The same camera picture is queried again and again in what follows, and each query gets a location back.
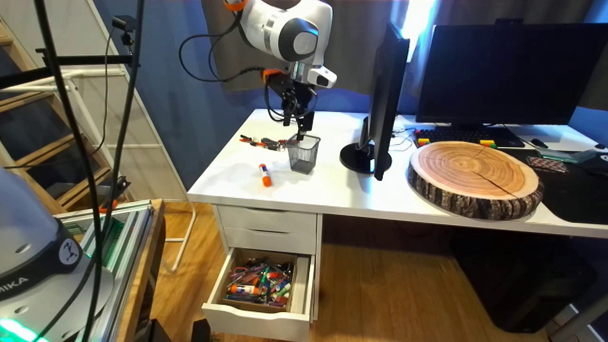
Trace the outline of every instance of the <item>desk drawer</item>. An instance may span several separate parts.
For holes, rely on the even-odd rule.
[[[218,207],[227,247],[315,255],[317,215]]]
[[[313,257],[298,257],[294,268],[288,312],[250,312],[222,304],[224,279],[235,260],[237,249],[229,249],[222,272],[203,304],[212,333],[246,335],[275,340],[307,340],[313,302],[315,262]]]

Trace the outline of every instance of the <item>white cabinet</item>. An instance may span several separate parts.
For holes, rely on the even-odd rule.
[[[203,304],[212,333],[248,335],[275,340],[307,340],[309,323],[317,317],[322,215],[214,205],[226,260]],[[286,312],[258,312],[222,304],[233,255],[252,249],[296,255],[290,306]]]

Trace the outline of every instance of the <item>pen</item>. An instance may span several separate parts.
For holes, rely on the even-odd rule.
[[[262,171],[262,184],[264,186],[271,186],[271,179],[269,179],[269,173],[265,169],[265,164],[260,164],[260,171]]]

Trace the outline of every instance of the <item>keyboard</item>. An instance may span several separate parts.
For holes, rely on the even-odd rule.
[[[476,145],[490,145],[493,146],[524,146],[524,143],[512,135],[507,127],[473,127],[473,129],[459,129],[459,127],[433,127],[433,129],[416,129],[414,131],[416,145],[427,145],[435,141],[467,141]]]

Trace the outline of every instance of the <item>open drawer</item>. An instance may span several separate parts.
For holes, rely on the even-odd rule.
[[[226,279],[241,249],[229,249],[222,272],[203,304],[212,333],[246,335],[275,340],[307,340],[313,304],[315,262],[311,257],[296,257],[290,304],[286,312],[258,312],[224,304]]]

